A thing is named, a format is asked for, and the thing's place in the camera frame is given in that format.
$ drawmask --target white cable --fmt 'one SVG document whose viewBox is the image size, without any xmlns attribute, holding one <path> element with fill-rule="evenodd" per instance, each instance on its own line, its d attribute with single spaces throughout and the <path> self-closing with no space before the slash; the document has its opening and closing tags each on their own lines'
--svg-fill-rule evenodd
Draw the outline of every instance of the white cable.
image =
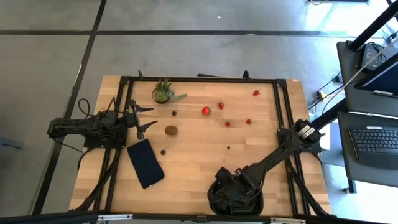
<svg viewBox="0 0 398 224">
<path fill-rule="evenodd" d="M 324 0 L 324 1 L 322 1 L 321 3 L 318 3 L 318 4 L 315 4 L 312 0 L 310 0 L 311 1 L 311 3 L 314 5 L 314 6 L 319 6 L 320 4 L 322 4 L 322 3 L 324 3 L 324 2 L 327 2 L 328 0 Z"/>
<path fill-rule="evenodd" d="M 353 81 L 353 79 L 354 79 L 357 75 L 359 75 L 359 73 L 361 73 L 362 70 L 363 70 L 366 66 L 368 66 L 368 65 L 369 65 L 375 58 L 377 58 L 380 54 L 382 54 L 383 51 L 387 50 L 387 48 L 391 47 L 395 42 L 397 42 L 397 40 L 398 40 L 398 38 L 396 38 L 396 40 L 394 40 L 394 41 L 393 41 L 391 44 L 389 44 L 386 48 L 384 48 L 384 49 L 383 49 L 382 51 L 380 51 L 377 55 L 375 55 L 370 61 L 368 61 L 361 69 L 359 69 L 359 70 L 355 73 L 355 75 L 354 75 L 352 78 L 350 78 L 350 80 L 348 80 L 348 82 L 345 83 L 345 84 L 343 85 L 343 87 L 342 87 L 339 91 L 337 91 L 337 93 L 326 103 L 326 105 L 323 107 L 322 114 L 323 114 L 323 112 L 325 112 L 325 108 L 328 106 L 328 104 L 330 103 L 330 101 L 331 101 L 334 97 L 336 97 L 336 96 L 339 94 L 339 92 L 341 92 L 342 90 L 344 90 L 344 89 L 348 86 L 348 84 L 351 83 L 351 81 Z"/>
</svg>

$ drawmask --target small succulent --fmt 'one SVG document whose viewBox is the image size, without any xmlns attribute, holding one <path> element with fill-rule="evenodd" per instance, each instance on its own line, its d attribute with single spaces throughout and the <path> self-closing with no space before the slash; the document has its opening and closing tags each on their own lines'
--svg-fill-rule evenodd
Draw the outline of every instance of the small succulent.
<svg viewBox="0 0 398 224">
<path fill-rule="evenodd" d="M 171 85 L 172 83 L 169 82 L 168 78 L 164 78 L 163 81 L 160 78 L 159 82 L 156 84 L 156 91 L 154 94 L 155 99 L 158 101 L 165 101 L 170 98 L 171 100 L 178 101 L 187 97 L 186 93 L 180 96 L 175 96 L 174 90 L 170 88 Z"/>
</svg>

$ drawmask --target computer monitor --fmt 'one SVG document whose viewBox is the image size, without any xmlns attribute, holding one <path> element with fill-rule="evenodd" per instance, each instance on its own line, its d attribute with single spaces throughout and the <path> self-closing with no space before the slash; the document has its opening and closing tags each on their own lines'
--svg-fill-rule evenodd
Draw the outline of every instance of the computer monitor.
<svg viewBox="0 0 398 224">
<path fill-rule="evenodd" d="M 355 88 L 375 94 L 398 96 L 398 53 L 362 78 Z"/>
</svg>

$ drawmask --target potted plant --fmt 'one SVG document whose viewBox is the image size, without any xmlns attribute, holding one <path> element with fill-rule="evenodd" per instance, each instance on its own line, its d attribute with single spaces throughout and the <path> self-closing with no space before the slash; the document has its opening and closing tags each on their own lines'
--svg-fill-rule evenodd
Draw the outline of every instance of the potted plant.
<svg viewBox="0 0 398 224">
<path fill-rule="evenodd" d="M 180 96 L 175 96 L 174 90 L 170 88 L 172 85 L 169 82 L 168 78 L 159 79 L 159 82 L 156 84 L 156 88 L 152 91 L 152 98 L 156 101 L 156 103 L 167 103 L 169 99 L 173 101 L 181 100 L 182 98 L 187 97 L 187 94 L 182 94 Z"/>
</svg>

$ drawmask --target keyboard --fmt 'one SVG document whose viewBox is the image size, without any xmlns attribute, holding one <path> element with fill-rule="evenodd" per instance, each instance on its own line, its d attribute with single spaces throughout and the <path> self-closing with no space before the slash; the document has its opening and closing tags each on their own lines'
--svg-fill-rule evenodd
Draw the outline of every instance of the keyboard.
<svg viewBox="0 0 398 224">
<path fill-rule="evenodd" d="M 349 134 L 360 164 L 398 169 L 398 128 L 350 127 Z"/>
</svg>

